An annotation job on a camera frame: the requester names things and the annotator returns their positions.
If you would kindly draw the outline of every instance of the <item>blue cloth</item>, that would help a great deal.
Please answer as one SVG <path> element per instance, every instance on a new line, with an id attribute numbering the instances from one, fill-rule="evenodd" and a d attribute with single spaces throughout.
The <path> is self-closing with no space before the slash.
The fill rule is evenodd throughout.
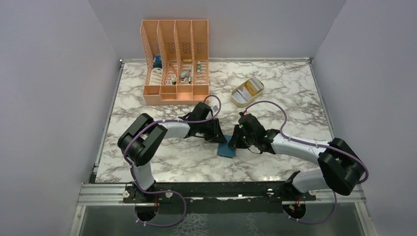
<path id="1" fill-rule="evenodd" d="M 236 149 L 230 148 L 229 146 L 227 146 L 227 144 L 232 139 L 232 136 L 225 135 L 224 137 L 226 138 L 227 143 L 219 144 L 219 147 L 217 149 L 217 155 L 222 156 L 222 157 L 227 157 L 227 158 L 233 158 L 234 156 L 236 156 Z"/>

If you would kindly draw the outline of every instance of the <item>white marble surface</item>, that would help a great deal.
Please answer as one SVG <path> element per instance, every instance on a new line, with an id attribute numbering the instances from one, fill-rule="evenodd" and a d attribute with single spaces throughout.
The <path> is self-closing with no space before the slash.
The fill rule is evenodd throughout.
<path id="1" fill-rule="evenodd" d="M 245 80 L 256 77 L 265 85 L 257 100 L 280 104 L 288 114 L 285 132 L 318 141 L 331 140 L 331 135 L 306 62 L 210 62 L 210 93 L 220 97 L 222 110 L 218 116 L 223 134 L 231 135 L 240 111 L 230 101 L 230 92 Z M 96 182 L 128 182 L 132 180 L 129 166 L 117 147 L 120 135 L 141 114 L 154 119 L 177 118 L 194 106 L 147 106 L 142 98 L 146 75 L 144 62 L 124 65 L 109 129 L 98 168 Z M 217 105 L 210 98 L 210 105 Z M 283 115 L 270 104 L 250 109 L 265 129 L 279 129 Z M 155 179 L 162 181 L 262 181 L 285 180 L 293 171 L 313 170 L 317 166 L 289 157 L 263 153 L 253 154 L 238 149 L 233 159 L 216 155 L 218 144 L 203 139 L 164 140 L 151 160 Z"/>

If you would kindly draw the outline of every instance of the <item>purple cable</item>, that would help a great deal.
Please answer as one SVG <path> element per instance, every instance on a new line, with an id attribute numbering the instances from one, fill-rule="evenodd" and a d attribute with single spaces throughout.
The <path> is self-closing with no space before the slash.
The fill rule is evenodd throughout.
<path id="1" fill-rule="evenodd" d="M 284 122 L 283 122 L 283 123 L 282 123 L 282 125 L 281 125 L 281 128 L 280 128 L 280 134 L 281 134 L 284 138 L 286 138 L 286 139 L 288 139 L 288 140 L 291 140 L 291 141 L 294 141 L 294 142 L 297 142 L 297 143 L 300 143 L 300 144 L 309 145 L 309 146 L 314 146 L 314 147 L 316 146 L 316 144 L 315 144 L 315 143 L 310 143 L 310 142 L 306 142 L 306 141 L 303 141 L 303 140 L 299 140 L 299 139 L 295 139 L 295 138 L 290 138 L 289 136 L 287 136 L 286 134 L 284 134 L 284 132 L 283 132 L 283 128 L 284 128 L 285 124 L 287 123 L 287 113 L 285 113 L 284 109 L 283 109 L 281 106 L 279 106 L 278 104 L 276 104 L 276 103 L 274 103 L 274 102 L 271 102 L 271 101 L 258 101 L 258 102 L 254 102 L 254 103 L 252 103 L 251 105 L 247 106 L 247 107 L 246 107 L 246 110 L 248 110 L 250 107 L 252 107 L 252 106 L 254 106 L 254 105 L 258 104 L 258 103 L 270 103 L 270 104 L 272 104 L 272 105 L 275 105 L 276 107 L 278 107 L 278 108 L 282 111 L 282 113 L 284 114 Z M 368 179 L 368 176 L 369 176 L 369 171 L 368 171 L 368 168 L 367 168 L 367 167 L 365 166 L 365 164 L 364 164 L 361 160 L 359 160 L 357 157 L 355 157 L 355 156 L 353 156 L 353 155 L 351 155 L 351 154 L 349 154 L 349 153 L 347 153 L 347 152 L 345 152 L 345 151 L 342 151 L 342 150 L 340 150 L 340 149 L 337 149 L 337 148 L 335 148 L 335 147 L 329 146 L 329 145 L 322 145 L 322 144 L 318 144 L 317 146 L 318 146 L 318 147 L 321 147 L 321 148 L 329 148 L 329 149 L 331 149 L 331 150 L 334 150 L 334 151 L 336 151 L 336 152 L 338 152 L 338 153 L 341 153 L 341 154 L 343 154 L 343 155 L 345 155 L 345 156 L 348 156 L 349 158 L 353 159 L 353 160 L 354 160 L 354 161 L 356 161 L 358 164 L 360 164 L 360 166 L 362 166 L 362 168 L 365 170 L 365 177 L 364 177 L 361 181 L 359 181 L 359 183 L 363 183 L 363 182 L 365 182 L 365 181 Z M 315 224 L 325 223 L 326 221 L 330 220 L 330 219 L 334 216 L 334 214 L 336 213 L 336 210 L 337 210 L 337 197 L 336 197 L 336 193 L 335 193 L 335 192 L 333 192 L 333 195 L 334 195 L 334 208 L 333 208 L 333 211 L 331 212 L 331 214 L 330 214 L 330 215 L 329 215 L 326 219 L 321 220 L 321 221 L 317 221 L 317 222 L 309 222 L 309 221 L 302 221 L 302 220 L 298 220 L 298 222 L 299 222 L 299 223 L 302 223 L 302 224 L 315 225 Z"/>
<path id="2" fill-rule="evenodd" d="M 149 124 L 148 126 L 146 126 L 145 128 L 143 128 L 143 130 L 141 130 L 141 131 L 139 131 L 139 133 L 132 139 L 132 141 L 130 141 L 130 143 L 127 145 L 127 147 L 126 147 L 126 149 L 124 150 L 124 154 L 123 154 L 123 158 L 130 164 L 130 166 L 131 166 L 131 168 L 130 168 L 130 173 L 132 174 L 132 177 L 133 177 L 133 181 L 134 181 L 134 183 L 136 184 L 136 186 L 138 186 L 138 188 L 139 188 L 139 190 L 141 191 L 141 192 L 143 192 L 143 193 L 146 193 L 146 194 L 159 194 L 159 193 L 174 193 L 174 194 L 176 194 L 176 195 L 178 195 L 181 199 L 182 199 L 182 202 L 184 203 L 184 212 L 182 213 L 182 216 L 181 216 L 181 218 L 178 220 L 178 221 L 176 221 L 176 222 L 174 222 L 174 223 L 171 223 L 171 224 L 165 224 L 165 225 L 160 225 L 160 224 L 154 224 L 154 223 L 146 223 L 146 222 L 144 222 L 144 221 L 142 221 L 142 220 L 140 220 L 139 219 L 139 217 L 137 216 L 137 214 L 136 214 L 136 211 L 135 211 L 135 215 L 136 215 L 136 217 L 138 218 L 138 221 L 139 222 L 141 222 L 141 223 L 143 223 L 144 225 L 151 225 L 151 226 L 157 226 L 157 227 L 170 227 L 170 226 L 174 226 L 174 225 L 176 225 L 176 224 L 178 224 L 179 222 L 181 222 L 184 218 L 185 218 L 185 215 L 187 214 L 187 204 L 186 204 L 186 201 L 185 201 L 185 198 L 179 193 L 179 192 L 176 192 L 176 191 L 156 191 L 156 192 L 148 192 L 148 191 L 146 191 L 146 190 L 144 190 L 140 185 L 139 185 L 139 182 L 138 182 L 138 180 L 136 179 L 136 176 L 135 176 L 135 172 L 133 171 L 133 163 L 131 162 L 131 160 L 127 157 L 127 151 L 129 150 L 129 148 L 132 146 L 132 144 L 143 134 L 143 133 L 145 133 L 145 131 L 147 131 L 150 127 L 152 127 L 153 125 L 155 125 L 155 124 L 158 124 L 158 123 L 163 123 L 163 122 L 180 122 L 180 123 L 203 123 L 203 122 L 206 122 L 206 121 L 209 121 L 209 120 L 211 120 L 211 119 L 214 119 L 219 113 L 220 113 L 220 110 L 221 110 L 221 101 L 220 101 L 220 98 L 218 98 L 216 95 L 212 95 L 212 94 L 210 94 L 210 95 L 208 95 L 205 99 L 204 99 L 204 101 L 203 102 L 206 102 L 206 100 L 207 100 L 207 98 L 209 98 L 209 97 L 214 97 L 214 98 L 216 98 L 217 99 L 217 101 L 219 102 L 219 110 L 217 110 L 217 112 L 216 112 L 216 114 L 214 114 L 212 117 L 210 117 L 210 118 L 208 118 L 208 119 L 204 119 L 204 120 L 198 120 L 198 121 L 189 121 L 189 120 L 178 120 L 178 119 L 167 119 L 167 120 L 165 120 L 165 121 L 163 121 L 163 120 L 157 120 L 157 121 L 154 121 L 154 122 L 152 122 L 151 124 Z"/>
<path id="3" fill-rule="evenodd" d="M 302 224 L 306 224 L 306 225 L 318 225 L 318 224 L 325 223 L 328 220 L 330 220 L 334 216 L 334 214 L 336 213 L 336 209 L 337 209 L 337 197 L 336 197 L 336 193 L 335 192 L 333 192 L 333 195 L 334 195 L 334 207 L 333 207 L 333 211 L 331 212 L 331 214 L 326 219 L 323 219 L 321 221 L 311 222 L 311 221 L 297 220 L 297 219 L 294 219 L 294 218 L 290 217 L 290 215 L 286 211 L 284 211 L 284 212 L 285 212 L 285 214 L 287 214 L 287 216 L 289 216 L 290 219 L 292 219 L 294 221 L 297 221 L 298 223 L 302 223 Z"/>

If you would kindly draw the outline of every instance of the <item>purple wire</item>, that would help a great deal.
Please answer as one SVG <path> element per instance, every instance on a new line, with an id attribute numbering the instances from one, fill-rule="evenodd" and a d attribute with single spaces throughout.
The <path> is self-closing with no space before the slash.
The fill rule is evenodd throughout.
<path id="1" fill-rule="evenodd" d="M 297 219 L 294 219 L 292 217 L 290 217 L 290 219 L 292 219 L 294 221 L 297 221 L 298 223 L 302 223 L 302 224 L 306 224 L 306 225 L 318 225 L 318 224 L 322 224 L 322 223 L 327 222 L 328 220 L 330 220 L 334 216 L 334 214 L 336 213 L 336 210 L 337 210 L 337 197 L 336 197 L 336 193 L 333 192 L 333 195 L 334 195 L 334 207 L 333 207 L 333 211 L 331 212 L 331 214 L 328 217 L 326 217 L 326 219 L 323 219 L 321 221 L 316 221 L 316 222 L 304 221 L 304 220 L 297 220 Z"/>
<path id="2" fill-rule="evenodd" d="M 151 225 L 151 226 L 157 226 L 157 227 L 170 227 L 170 226 L 173 226 L 173 225 L 176 225 L 176 224 L 178 224 L 179 222 L 181 222 L 184 218 L 185 218 L 185 215 L 187 214 L 187 204 L 186 204 L 186 201 L 185 201 L 185 198 L 179 193 L 179 192 L 176 192 L 176 191 L 156 191 L 156 192 L 148 192 L 148 191 L 146 191 L 146 190 L 144 190 L 140 185 L 139 185 L 139 182 L 138 182 L 138 180 L 136 179 L 136 176 L 135 176 L 135 172 L 133 171 L 133 163 L 132 163 L 132 161 L 127 157 L 127 151 L 129 150 L 129 148 L 132 146 L 132 144 L 136 141 L 136 140 L 138 140 L 138 138 L 143 134 L 143 133 L 145 133 L 145 131 L 147 131 L 150 127 L 152 127 L 153 125 L 155 125 L 155 124 L 158 124 L 158 123 L 166 123 L 166 122 L 180 122 L 180 123 L 203 123 L 203 122 L 206 122 L 206 121 L 209 121 L 209 120 L 211 120 L 211 119 L 214 119 L 219 113 L 220 113 L 220 110 L 221 110 L 221 101 L 220 101 L 220 98 L 218 98 L 216 95 L 212 95 L 212 94 L 210 94 L 210 95 L 208 95 L 205 99 L 204 99 L 204 101 L 203 102 L 206 102 L 206 100 L 209 98 L 209 97 L 214 97 L 214 98 L 216 98 L 217 99 L 217 101 L 219 102 L 219 110 L 217 110 L 217 112 L 216 112 L 216 114 L 214 114 L 212 117 L 210 117 L 210 118 L 208 118 L 208 119 L 204 119 L 204 120 L 197 120 L 197 121 L 189 121 L 189 120 L 179 120 L 179 119 L 167 119 L 167 120 L 156 120 L 156 121 L 154 121 L 154 122 L 152 122 L 152 123 L 150 123 L 148 126 L 146 126 L 145 128 L 143 128 L 141 131 L 139 131 L 139 133 L 132 139 L 132 141 L 130 141 L 130 143 L 127 145 L 127 147 L 126 147 L 126 149 L 124 150 L 124 154 L 123 154 L 123 158 L 130 164 L 130 166 L 131 166 L 131 168 L 130 168 L 130 173 L 132 174 L 132 177 L 133 177 L 133 181 L 134 181 L 134 183 L 138 186 L 138 188 L 139 188 L 139 190 L 141 191 L 141 192 L 143 192 L 143 193 L 146 193 L 146 194 L 159 194 L 159 193 L 174 193 L 174 194 L 176 194 L 176 195 L 178 195 L 180 198 L 181 198 L 181 200 L 182 200 L 182 202 L 184 203 L 184 212 L 182 213 L 182 216 L 181 216 L 181 218 L 178 220 L 178 221 L 176 221 L 176 222 L 174 222 L 174 223 L 171 223 L 171 224 L 165 224 L 165 225 L 161 225 L 161 224 L 154 224 L 154 223 L 145 223 L 144 221 L 142 221 L 142 220 L 140 220 L 139 219 L 139 217 L 137 216 L 137 214 L 136 214 L 136 212 L 135 212 L 135 215 L 136 215 L 136 217 L 138 218 L 138 221 L 139 222 L 141 222 L 141 223 L 143 223 L 143 224 L 145 224 L 145 225 Z"/>
<path id="3" fill-rule="evenodd" d="M 287 136 L 286 134 L 284 134 L 283 129 L 284 129 L 285 124 L 287 123 L 287 113 L 285 113 L 284 109 L 283 109 L 281 106 L 279 106 L 278 104 L 276 104 L 276 103 L 274 103 L 274 102 L 271 102 L 271 101 L 258 101 L 258 102 L 254 102 L 254 103 L 252 103 L 251 105 L 247 106 L 247 107 L 246 107 L 246 110 L 248 110 L 250 107 L 252 107 L 252 106 L 254 106 L 254 105 L 258 104 L 258 103 L 270 103 L 270 104 L 272 104 L 272 105 L 275 105 L 276 107 L 278 107 L 278 108 L 282 111 L 282 114 L 284 114 L 284 122 L 283 122 L 283 123 L 282 123 L 282 125 L 281 125 L 281 128 L 280 128 L 280 134 L 281 134 L 284 138 L 286 138 L 286 139 L 288 139 L 288 140 L 291 140 L 291 141 L 294 141 L 294 142 L 296 142 L 296 143 L 300 143 L 300 144 L 304 144 L 304 145 L 309 145 L 309 146 L 314 146 L 314 147 L 316 146 L 316 144 L 315 144 L 315 143 L 310 143 L 310 142 L 306 142 L 306 141 L 303 141 L 303 140 L 299 140 L 299 139 L 295 139 L 295 138 L 290 138 L 289 136 Z M 351 155 L 351 154 L 349 154 L 349 153 L 347 153 L 347 152 L 345 152 L 345 151 L 342 151 L 342 150 L 340 150 L 340 149 L 337 149 L 337 148 L 335 148 L 335 147 L 329 146 L 329 145 L 322 145 L 322 144 L 318 144 L 317 146 L 318 146 L 318 147 L 321 147 L 321 148 L 329 148 L 329 149 L 331 149 L 331 150 L 334 150 L 334 151 L 336 151 L 336 152 L 338 152 L 338 153 L 341 153 L 341 154 L 343 154 L 343 155 L 345 155 L 345 156 L 348 156 L 349 158 L 353 159 L 353 160 L 354 160 L 354 161 L 356 161 L 358 164 L 360 164 L 360 166 L 362 166 L 362 168 L 365 170 L 365 177 L 364 177 L 361 181 L 359 181 L 359 183 L 363 183 L 363 182 L 365 182 L 365 181 L 368 179 L 368 176 L 369 176 L 369 171 L 368 171 L 368 168 L 367 168 L 367 167 L 365 166 L 365 164 L 364 164 L 361 160 L 359 160 L 357 157 L 355 157 L 355 156 L 353 156 L 353 155 Z M 321 220 L 321 221 L 317 221 L 317 222 L 309 222 L 309 221 L 303 221 L 303 220 L 298 220 L 298 222 L 299 222 L 299 223 L 302 223 L 302 224 L 316 225 L 316 224 L 325 223 L 325 222 L 327 222 L 328 220 L 330 220 L 330 219 L 334 216 L 334 214 L 336 213 L 336 210 L 337 210 L 337 197 L 336 197 L 336 193 L 335 193 L 335 192 L 333 192 L 333 195 L 334 195 L 334 208 L 333 208 L 333 211 L 331 212 L 331 214 L 330 214 L 330 215 L 329 215 L 326 219 Z"/>

